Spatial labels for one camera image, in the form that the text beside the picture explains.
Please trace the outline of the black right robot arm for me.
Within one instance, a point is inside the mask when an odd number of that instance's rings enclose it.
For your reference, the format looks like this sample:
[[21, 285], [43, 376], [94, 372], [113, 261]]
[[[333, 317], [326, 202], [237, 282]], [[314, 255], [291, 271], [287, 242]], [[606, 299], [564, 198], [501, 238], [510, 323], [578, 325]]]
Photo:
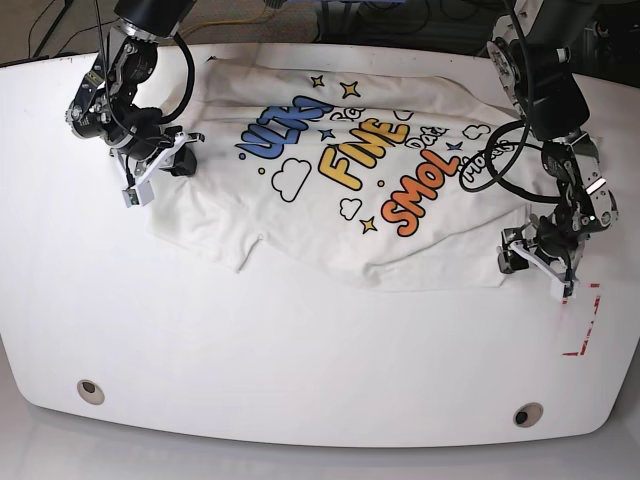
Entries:
[[[178, 32], [194, 5], [188, 0], [119, 1], [116, 23], [107, 35], [98, 31], [100, 50], [66, 111], [74, 135], [100, 138], [110, 148], [124, 177], [122, 195], [128, 207], [154, 199], [155, 172], [190, 177], [197, 170], [190, 145], [203, 142], [205, 136], [176, 123], [195, 87], [194, 58]], [[187, 66], [184, 94], [169, 113], [134, 104], [139, 85], [156, 69], [159, 42], [165, 39], [176, 43]]]

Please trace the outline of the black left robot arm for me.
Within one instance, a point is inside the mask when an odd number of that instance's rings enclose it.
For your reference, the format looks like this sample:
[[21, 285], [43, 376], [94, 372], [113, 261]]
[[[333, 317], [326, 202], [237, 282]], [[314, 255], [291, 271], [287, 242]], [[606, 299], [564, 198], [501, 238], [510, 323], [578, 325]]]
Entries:
[[[599, 151], [583, 125], [590, 112], [569, 67], [566, 47], [527, 40], [523, 4], [505, 4], [514, 38], [498, 35], [487, 45], [500, 82], [520, 118], [498, 128], [484, 153], [491, 181], [530, 203], [551, 204], [547, 216], [531, 215], [502, 232], [498, 265], [504, 274], [536, 266], [551, 281], [551, 294], [565, 301], [579, 284], [577, 270], [586, 242], [609, 229], [619, 212], [600, 170]], [[516, 129], [539, 141], [544, 171], [556, 182], [556, 196], [534, 194], [506, 180], [491, 155], [502, 137]]]

